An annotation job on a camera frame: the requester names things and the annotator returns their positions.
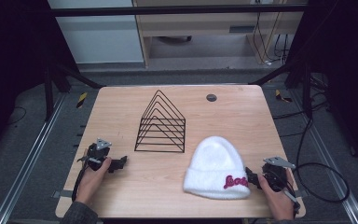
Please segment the black frame stand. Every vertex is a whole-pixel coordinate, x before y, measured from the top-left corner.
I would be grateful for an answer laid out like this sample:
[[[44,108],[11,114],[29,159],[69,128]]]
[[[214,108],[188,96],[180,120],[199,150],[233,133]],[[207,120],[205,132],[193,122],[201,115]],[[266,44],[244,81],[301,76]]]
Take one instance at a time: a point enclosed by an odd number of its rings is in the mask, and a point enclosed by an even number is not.
[[[269,80],[283,73],[288,74],[286,80],[284,81],[286,88],[292,89],[299,83],[302,83],[302,108],[307,117],[311,119],[312,106],[310,99],[310,67],[307,63],[291,61],[270,72],[268,75],[261,77],[256,81],[250,82],[250,85],[262,86]]]
[[[48,65],[44,72],[44,87],[45,87],[45,99],[46,99],[46,118],[48,121],[54,112],[53,101],[53,89],[52,85],[55,85],[59,92],[68,92],[71,90],[71,85],[67,80],[67,77],[73,77],[74,79],[86,84],[93,89],[100,89],[103,85],[98,84],[84,76],[79,72],[70,69],[61,64]]]

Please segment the black horizontal frame bar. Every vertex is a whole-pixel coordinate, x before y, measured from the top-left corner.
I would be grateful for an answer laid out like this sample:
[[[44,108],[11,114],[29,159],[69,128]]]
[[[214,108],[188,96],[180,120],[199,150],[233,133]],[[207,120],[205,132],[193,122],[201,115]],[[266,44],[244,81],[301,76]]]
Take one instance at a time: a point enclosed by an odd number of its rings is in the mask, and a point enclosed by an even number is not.
[[[99,7],[58,8],[46,13],[55,17],[170,15],[209,13],[298,12],[308,9],[307,4],[289,5],[238,5],[238,6],[171,6],[171,7]]]

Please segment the light wooden desk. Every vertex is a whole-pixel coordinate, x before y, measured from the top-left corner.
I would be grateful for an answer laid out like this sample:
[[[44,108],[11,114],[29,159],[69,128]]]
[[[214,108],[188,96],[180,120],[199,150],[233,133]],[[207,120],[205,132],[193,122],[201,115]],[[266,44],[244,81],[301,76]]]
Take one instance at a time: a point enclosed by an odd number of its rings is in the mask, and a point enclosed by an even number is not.
[[[136,7],[289,5],[308,0],[131,0]],[[138,15],[136,17],[144,60],[149,62],[154,37],[195,35],[246,35],[258,63],[269,60],[275,35],[293,35],[302,12],[212,13]]]

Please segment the person's right hand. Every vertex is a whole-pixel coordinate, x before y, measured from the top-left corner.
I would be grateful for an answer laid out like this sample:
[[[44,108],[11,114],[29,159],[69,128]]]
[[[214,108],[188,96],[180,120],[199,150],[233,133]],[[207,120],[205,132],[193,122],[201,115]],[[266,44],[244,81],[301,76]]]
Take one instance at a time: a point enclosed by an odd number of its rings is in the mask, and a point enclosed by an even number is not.
[[[275,221],[294,219],[294,202],[283,192],[274,191],[267,179],[259,175],[258,181],[268,201],[268,208]]]

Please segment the white cabinet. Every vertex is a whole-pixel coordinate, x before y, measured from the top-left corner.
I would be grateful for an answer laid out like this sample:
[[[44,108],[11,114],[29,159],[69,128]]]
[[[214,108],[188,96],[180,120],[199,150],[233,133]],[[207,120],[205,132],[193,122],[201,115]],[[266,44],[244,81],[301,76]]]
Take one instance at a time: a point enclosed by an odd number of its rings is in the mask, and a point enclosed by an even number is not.
[[[132,7],[131,0],[48,0],[52,9]],[[77,64],[142,63],[133,16],[57,17]]]

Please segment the person's left hand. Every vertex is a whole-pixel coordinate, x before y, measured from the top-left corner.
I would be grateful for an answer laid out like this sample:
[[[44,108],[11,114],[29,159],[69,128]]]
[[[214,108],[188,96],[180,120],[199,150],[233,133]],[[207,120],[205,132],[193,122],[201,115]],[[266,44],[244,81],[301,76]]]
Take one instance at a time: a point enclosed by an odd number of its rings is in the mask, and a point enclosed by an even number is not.
[[[86,169],[78,186],[76,195],[77,202],[85,205],[91,204],[93,195],[100,187],[105,174],[108,172],[111,160],[110,157],[106,157],[102,166],[97,171],[93,171],[90,168]]]

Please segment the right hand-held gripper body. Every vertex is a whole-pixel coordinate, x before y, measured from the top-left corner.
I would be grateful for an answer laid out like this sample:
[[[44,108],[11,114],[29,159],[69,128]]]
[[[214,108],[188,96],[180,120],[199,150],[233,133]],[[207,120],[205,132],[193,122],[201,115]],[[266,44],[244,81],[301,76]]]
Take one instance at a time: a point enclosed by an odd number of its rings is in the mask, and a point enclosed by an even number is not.
[[[264,162],[262,171],[269,186],[276,192],[281,191],[286,187],[287,183],[285,169],[295,169],[296,166],[279,156],[265,158]]]

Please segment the yellow black striped tape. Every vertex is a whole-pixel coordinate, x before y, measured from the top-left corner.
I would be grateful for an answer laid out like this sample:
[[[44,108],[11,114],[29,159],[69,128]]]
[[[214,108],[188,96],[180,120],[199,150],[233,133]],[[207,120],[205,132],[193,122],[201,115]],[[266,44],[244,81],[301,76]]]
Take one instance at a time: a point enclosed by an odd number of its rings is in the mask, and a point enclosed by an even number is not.
[[[293,102],[292,98],[290,97],[283,97],[281,92],[279,90],[275,90],[275,98],[280,101],[284,101],[286,103]]]
[[[86,100],[86,98],[87,98],[87,95],[88,95],[87,92],[82,92],[82,93],[80,94],[79,99],[78,99],[78,101],[77,101],[77,103],[76,103],[76,108],[82,107],[82,105],[84,104],[84,102],[85,102],[85,100]]]

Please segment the metal floor rail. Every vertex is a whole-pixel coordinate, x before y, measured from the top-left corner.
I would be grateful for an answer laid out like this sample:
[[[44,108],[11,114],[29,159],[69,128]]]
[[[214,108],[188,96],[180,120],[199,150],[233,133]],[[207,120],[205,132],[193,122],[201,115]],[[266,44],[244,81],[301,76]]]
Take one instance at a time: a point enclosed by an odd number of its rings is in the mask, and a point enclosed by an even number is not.
[[[59,93],[57,101],[53,105],[53,112],[47,119],[36,137],[30,152],[28,153],[22,167],[20,168],[7,196],[0,205],[0,224],[7,224],[7,221],[21,196],[21,193],[29,179],[31,172],[38,160],[38,157],[48,140],[49,134],[62,110],[62,104],[66,98],[65,93]]]
[[[337,175],[340,172],[340,169],[338,168],[332,155],[327,150],[326,144],[324,143],[318,129],[312,124],[312,119],[309,119],[306,115],[302,115],[301,118],[306,124],[305,134],[310,136],[310,141],[314,145],[321,164],[327,167],[327,175],[329,176],[329,180],[334,187],[335,193],[340,199],[340,203],[343,205],[351,223],[358,224],[358,202],[353,195],[349,184],[346,183],[343,177],[339,177]]]

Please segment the white knit beanie hat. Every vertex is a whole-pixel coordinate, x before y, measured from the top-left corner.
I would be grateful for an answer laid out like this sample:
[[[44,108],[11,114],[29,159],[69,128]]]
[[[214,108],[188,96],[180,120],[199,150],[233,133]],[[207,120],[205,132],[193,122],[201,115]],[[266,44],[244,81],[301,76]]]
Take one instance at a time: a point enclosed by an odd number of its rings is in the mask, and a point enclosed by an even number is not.
[[[197,146],[184,178],[184,191],[216,200],[239,200],[250,195],[245,165],[237,149],[221,136]]]

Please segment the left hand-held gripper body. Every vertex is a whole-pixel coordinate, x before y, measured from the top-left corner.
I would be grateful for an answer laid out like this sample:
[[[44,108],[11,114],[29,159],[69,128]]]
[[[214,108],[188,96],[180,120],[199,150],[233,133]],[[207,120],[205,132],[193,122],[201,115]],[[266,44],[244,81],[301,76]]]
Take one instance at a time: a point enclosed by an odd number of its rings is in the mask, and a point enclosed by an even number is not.
[[[78,160],[85,162],[93,171],[97,171],[101,168],[111,146],[111,142],[98,138],[89,146],[86,155]]]

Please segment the black wire file rack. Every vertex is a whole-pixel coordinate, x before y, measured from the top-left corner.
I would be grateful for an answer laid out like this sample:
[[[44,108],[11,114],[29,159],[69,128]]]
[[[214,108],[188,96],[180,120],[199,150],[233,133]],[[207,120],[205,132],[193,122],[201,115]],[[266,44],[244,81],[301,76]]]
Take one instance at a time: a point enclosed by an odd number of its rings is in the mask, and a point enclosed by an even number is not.
[[[134,150],[186,151],[186,118],[161,90],[155,92],[140,118]]]

